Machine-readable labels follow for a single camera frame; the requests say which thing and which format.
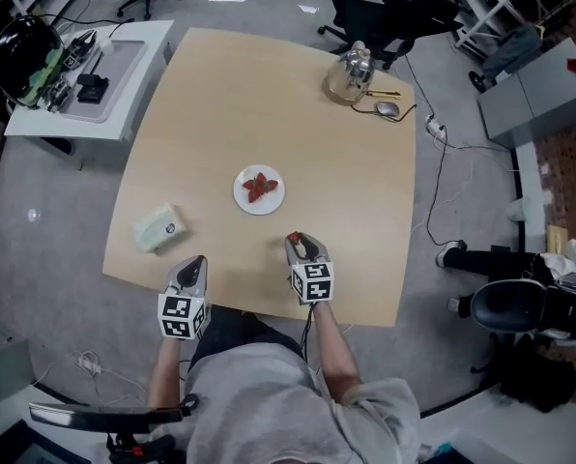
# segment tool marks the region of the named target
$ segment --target shoe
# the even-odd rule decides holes
[[[460,308],[460,300],[458,298],[450,298],[446,302],[446,310],[452,313],[457,313]]]
[[[479,75],[477,72],[473,72],[470,71],[469,72],[469,79],[471,80],[471,84],[473,84],[473,86],[475,86],[475,89],[477,89],[477,91],[479,93],[485,93],[486,91],[486,86],[484,81],[484,77],[483,75]]]
[[[462,250],[466,250],[466,243],[464,241],[451,241],[450,243],[447,243],[445,245],[445,248],[439,252],[436,255],[436,264],[437,266],[444,268],[445,267],[445,262],[443,261],[443,258],[445,258],[446,253],[450,250],[450,249],[462,249]]]

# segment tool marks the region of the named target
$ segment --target person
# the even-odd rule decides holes
[[[576,288],[576,240],[567,243],[565,255],[534,252],[473,251],[464,241],[451,241],[436,256],[441,268],[489,276],[490,281],[530,278],[544,286],[555,281]],[[461,318],[471,316],[473,294],[450,298],[447,309]]]
[[[404,463],[419,448],[419,410],[401,379],[364,383],[328,302],[313,309],[328,393],[299,344],[252,313],[214,305],[185,380],[191,417],[171,434],[187,463]],[[179,405],[181,340],[165,338],[151,408]]]

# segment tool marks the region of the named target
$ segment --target gray carpet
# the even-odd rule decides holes
[[[83,14],[89,20],[115,18],[119,2],[92,0]],[[77,16],[86,0],[67,10]],[[304,13],[299,5],[318,8]],[[211,27],[280,38],[323,49],[334,47],[316,28],[333,19],[331,0],[154,0],[154,19],[175,19],[171,43],[188,27]],[[125,18],[141,18],[143,3]],[[447,125],[450,142],[486,143],[467,73],[472,60],[451,45],[451,36],[419,40],[409,59],[427,98]],[[391,73],[413,82],[407,61]],[[353,327],[346,337],[365,380],[400,376],[408,380],[422,410],[476,388],[469,373],[487,361],[488,332],[445,310],[446,299],[473,291],[484,278],[441,270],[437,248],[423,223],[432,201],[441,153],[426,133],[429,113],[418,100],[417,186],[414,227],[398,320],[393,328]],[[81,172],[21,139],[10,139],[0,165],[0,323],[26,337],[39,377],[71,398],[99,403],[90,377],[68,354],[95,351],[101,364],[146,385],[160,343],[156,293],[101,274],[105,239],[129,147],[87,143]],[[505,216],[513,199],[509,155],[476,150],[454,151],[441,177],[439,201],[431,230],[440,241],[463,238],[469,247],[515,247],[517,230]],[[28,212],[40,216],[29,221]],[[267,318],[271,325],[299,338],[303,322]],[[315,353],[314,331],[310,353]],[[195,343],[187,344],[184,359]],[[317,356],[310,355],[314,367]],[[143,398],[135,385],[111,373],[97,377],[103,402],[127,394]],[[138,404],[128,397],[116,404]]]

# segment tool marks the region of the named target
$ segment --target tissue box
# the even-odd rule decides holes
[[[167,203],[132,227],[135,246],[144,252],[155,251],[186,231],[174,208]]]

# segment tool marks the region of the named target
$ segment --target gray shirt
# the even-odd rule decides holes
[[[419,411],[404,380],[362,384],[333,402],[307,364],[277,344],[209,356],[189,373],[190,418],[161,426],[187,464],[413,464]]]

